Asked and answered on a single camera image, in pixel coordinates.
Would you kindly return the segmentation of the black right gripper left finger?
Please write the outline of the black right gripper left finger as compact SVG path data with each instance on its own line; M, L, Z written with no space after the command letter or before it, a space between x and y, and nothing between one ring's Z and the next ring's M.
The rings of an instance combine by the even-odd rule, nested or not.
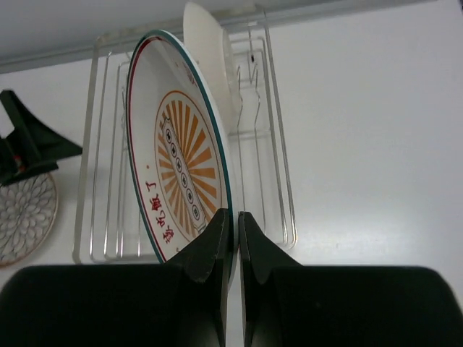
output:
M3 346L224 346L230 216L164 264L41 265L1 290Z

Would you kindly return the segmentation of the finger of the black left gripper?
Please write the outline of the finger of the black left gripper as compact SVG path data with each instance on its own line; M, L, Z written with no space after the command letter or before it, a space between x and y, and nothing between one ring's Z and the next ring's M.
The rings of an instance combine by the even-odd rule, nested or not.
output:
M57 170L59 167L56 162L47 162L38 165L22 167L22 168L2 168L1 169L1 185L11 185L19 181L24 181L41 174Z
M22 103L13 90L1 91L4 107L14 130L6 141L21 159L65 159L82 154L82 147L46 126Z

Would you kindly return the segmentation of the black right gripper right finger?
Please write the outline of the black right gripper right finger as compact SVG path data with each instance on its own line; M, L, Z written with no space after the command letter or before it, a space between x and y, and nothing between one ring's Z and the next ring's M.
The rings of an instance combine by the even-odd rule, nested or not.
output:
M460 346L462 311L434 270L301 265L239 215L246 346Z

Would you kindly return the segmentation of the sunburst plate dark rim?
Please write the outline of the sunburst plate dark rim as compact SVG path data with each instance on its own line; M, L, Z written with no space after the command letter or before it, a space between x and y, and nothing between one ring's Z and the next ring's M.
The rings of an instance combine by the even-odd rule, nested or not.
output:
M237 187L218 106L197 62L172 33L152 30L129 64L125 124L130 170L148 238L167 262L230 215L237 252Z

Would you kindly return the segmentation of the floral plate orange rim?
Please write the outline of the floral plate orange rim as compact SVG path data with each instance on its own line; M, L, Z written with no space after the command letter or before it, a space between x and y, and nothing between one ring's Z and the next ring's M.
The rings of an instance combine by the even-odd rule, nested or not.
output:
M2 268L40 247L54 226L58 209L58 188L49 173L1 187Z
M183 34L212 92L224 129L231 134L237 127L242 99L229 34L209 11L191 1L184 8Z

